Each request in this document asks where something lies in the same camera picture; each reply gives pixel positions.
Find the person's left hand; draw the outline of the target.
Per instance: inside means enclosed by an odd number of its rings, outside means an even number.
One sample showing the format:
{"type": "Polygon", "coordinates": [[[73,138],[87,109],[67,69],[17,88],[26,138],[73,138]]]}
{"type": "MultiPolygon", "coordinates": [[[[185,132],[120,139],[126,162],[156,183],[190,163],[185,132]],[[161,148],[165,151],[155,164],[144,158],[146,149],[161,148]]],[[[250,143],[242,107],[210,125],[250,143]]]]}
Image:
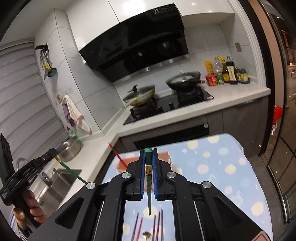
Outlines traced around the person's left hand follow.
{"type": "MultiPolygon", "coordinates": [[[[31,190],[25,190],[23,192],[23,197],[24,197],[24,200],[26,201],[27,205],[30,208],[30,214],[32,214],[34,216],[34,220],[39,223],[44,223],[47,220],[47,218],[44,215],[43,210],[40,208],[39,203],[35,199],[34,193],[31,190]]],[[[25,216],[24,212],[22,211],[22,209],[15,208],[13,210],[13,214],[16,218],[16,222],[17,222],[18,226],[21,229],[24,230],[25,228],[28,227],[25,222],[26,216],[25,216]]]]}

